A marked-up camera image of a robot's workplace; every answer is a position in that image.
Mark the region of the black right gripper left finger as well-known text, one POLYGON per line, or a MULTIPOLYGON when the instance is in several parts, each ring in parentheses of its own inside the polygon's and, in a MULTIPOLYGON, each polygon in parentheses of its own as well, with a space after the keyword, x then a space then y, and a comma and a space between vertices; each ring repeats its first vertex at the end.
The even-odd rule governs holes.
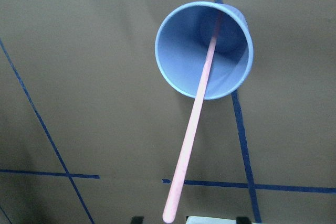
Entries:
POLYGON ((131 224, 143 224, 144 217, 143 216, 133 216, 131 218, 131 224))

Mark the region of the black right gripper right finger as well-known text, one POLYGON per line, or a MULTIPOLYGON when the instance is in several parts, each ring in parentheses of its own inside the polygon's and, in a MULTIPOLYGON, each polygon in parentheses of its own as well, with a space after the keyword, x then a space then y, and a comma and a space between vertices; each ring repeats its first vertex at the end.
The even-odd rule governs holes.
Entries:
POLYGON ((245 216, 236 217, 236 224, 250 224, 250 219, 245 216))

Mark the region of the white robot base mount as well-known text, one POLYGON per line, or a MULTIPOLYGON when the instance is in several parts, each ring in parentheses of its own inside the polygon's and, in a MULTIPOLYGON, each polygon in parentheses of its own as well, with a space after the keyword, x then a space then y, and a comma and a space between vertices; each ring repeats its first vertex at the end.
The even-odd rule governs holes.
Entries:
POLYGON ((189 216, 186 220, 186 224, 236 224, 236 219, 189 216))

